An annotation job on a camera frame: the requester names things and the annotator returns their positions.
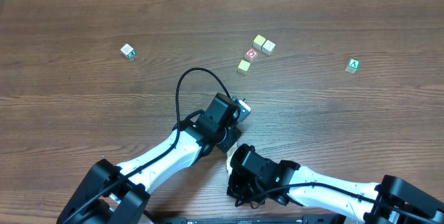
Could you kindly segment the white block with green side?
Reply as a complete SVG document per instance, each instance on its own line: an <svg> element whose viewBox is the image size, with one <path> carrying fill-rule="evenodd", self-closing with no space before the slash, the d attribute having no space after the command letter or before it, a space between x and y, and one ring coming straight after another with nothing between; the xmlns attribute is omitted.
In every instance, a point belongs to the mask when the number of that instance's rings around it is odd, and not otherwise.
<svg viewBox="0 0 444 224"><path fill-rule="evenodd" d="M133 47L131 47L131 45L129 44L124 44L121 47L121 52L129 59L133 59L136 55L136 51Z"/></svg>

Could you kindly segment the yellow block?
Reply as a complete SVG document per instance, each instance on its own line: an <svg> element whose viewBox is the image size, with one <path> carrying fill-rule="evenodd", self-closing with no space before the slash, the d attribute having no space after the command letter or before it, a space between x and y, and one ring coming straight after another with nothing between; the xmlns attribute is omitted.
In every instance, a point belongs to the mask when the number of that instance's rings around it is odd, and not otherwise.
<svg viewBox="0 0 444 224"><path fill-rule="evenodd" d="M253 47L257 50L262 50L262 46L266 42L266 38L262 35L257 35L255 39L253 40Z"/></svg>
<svg viewBox="0 0 444 224"><path fill-rule="evenodd" d="M237 67L237 71L240 74L246 75L248 73L248 70L251 66L251 63L247 60L241 60L238 67Z"/></svg>

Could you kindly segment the yellow block at top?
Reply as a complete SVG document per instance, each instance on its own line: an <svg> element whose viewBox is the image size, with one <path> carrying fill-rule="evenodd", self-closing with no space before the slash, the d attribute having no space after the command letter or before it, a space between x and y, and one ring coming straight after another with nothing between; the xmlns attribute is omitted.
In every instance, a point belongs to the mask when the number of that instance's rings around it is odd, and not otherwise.
<svg viewBox="0 0 444 224"><path fill-rule="evenodd" d="M262 35L257 35L255 39L253 40L253 47L257 50L262 50L262 46L266 42L266 38Z"/></svg>

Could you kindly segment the white block with green edge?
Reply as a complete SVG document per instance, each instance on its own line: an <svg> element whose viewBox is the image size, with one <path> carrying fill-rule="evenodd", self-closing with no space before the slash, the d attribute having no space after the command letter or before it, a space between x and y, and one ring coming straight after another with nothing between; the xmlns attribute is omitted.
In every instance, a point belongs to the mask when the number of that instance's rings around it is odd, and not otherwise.
<svg viewBox="0 0 444 224"><path fill-rule="evenodd" d="M232 167L230 165L230 162L231 162L231 159L226 160L226 167L227 167L228 175L230 175L232 173Z"/></svg>

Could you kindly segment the green letter wooden block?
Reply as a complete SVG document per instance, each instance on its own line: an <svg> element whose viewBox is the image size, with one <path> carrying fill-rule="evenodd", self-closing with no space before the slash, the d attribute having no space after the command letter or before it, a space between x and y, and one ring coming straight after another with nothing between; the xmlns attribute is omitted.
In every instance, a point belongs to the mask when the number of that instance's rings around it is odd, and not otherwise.
<svg viewBox="0 0 444 224"><path fill-rule="evenodd" d="M360 64L361 62L359 60L350 58L345 71L354 74L358 71Z"/></svg>

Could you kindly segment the yellow block near centre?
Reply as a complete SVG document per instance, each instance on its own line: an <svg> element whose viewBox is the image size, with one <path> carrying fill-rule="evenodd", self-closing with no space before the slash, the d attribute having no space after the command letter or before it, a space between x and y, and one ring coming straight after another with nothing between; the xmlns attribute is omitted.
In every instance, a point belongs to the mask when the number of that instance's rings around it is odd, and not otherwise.
<svg viewBox="0 0 444 224"><path fill-rule="evenodd" d="M251 66L251 63L247 60L241 60L238 67L237 67L237 71L240 74L246 75L248 73L248 70Z"/></svg>

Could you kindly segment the red circle wooden block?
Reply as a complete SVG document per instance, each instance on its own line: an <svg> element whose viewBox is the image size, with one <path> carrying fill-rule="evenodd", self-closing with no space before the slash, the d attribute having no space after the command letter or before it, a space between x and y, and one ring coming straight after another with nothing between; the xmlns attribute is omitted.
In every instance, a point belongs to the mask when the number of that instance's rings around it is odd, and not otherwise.
<svg viewBox="0 0 444 224"><path fill-rule="evenodd" d="M259 56L258 52L256 49L254 48L249 48L246 52L245 52L245 56L244 59L250 63L256 61L257 57Z"/></svg>

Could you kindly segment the white block at top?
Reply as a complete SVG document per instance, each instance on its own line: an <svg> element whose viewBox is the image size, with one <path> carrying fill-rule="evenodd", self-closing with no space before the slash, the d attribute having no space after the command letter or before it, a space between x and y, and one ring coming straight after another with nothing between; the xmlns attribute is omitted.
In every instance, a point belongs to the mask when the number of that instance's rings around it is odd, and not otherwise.
<svg viewBox="0 0 444 224"><path fill-rule="evenodd" d="M274 52L275 47L276 47L276 45L274 42L267 40L262 45L262 52L265 53L266 55L270 56Z"/></svg>

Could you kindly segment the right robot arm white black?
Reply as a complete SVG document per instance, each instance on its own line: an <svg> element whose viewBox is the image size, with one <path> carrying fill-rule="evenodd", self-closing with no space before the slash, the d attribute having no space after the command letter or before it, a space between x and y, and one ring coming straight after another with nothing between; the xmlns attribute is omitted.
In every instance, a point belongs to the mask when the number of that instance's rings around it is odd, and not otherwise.
<svg viewBox="0 0 444 224"><path fill-rule="evenodd" d="M227 194L256 209L266 200L335 212L358 223L442 223L443 202L402 178L349 182L293 161L278 163L243 144L234 152Z"/></svg>

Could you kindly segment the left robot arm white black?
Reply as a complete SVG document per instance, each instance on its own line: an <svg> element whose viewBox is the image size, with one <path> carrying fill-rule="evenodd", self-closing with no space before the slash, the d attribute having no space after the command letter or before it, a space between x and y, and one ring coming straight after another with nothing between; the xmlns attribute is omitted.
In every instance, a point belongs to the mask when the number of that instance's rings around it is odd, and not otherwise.
<svg viewBox="0 0 444 224"><path fill-rule="evenodd" d="M226 153L240 138L237 128L251 112L243 100L218 93L173 127L155 148L127 162L95 163L59 215L58 223L138 223L151 194L174 173L209 155Z"/></svg>

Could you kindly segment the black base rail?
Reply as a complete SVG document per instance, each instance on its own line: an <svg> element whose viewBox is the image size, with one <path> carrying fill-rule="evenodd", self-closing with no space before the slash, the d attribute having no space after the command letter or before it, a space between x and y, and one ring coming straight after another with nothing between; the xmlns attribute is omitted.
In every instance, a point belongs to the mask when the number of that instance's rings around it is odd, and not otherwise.
<svg viewBox="0 0 444 224"><path fill-rule="evenodd" d="M161 218L154 224L344 224L340 214L305 214L298 218Z"/></svg>

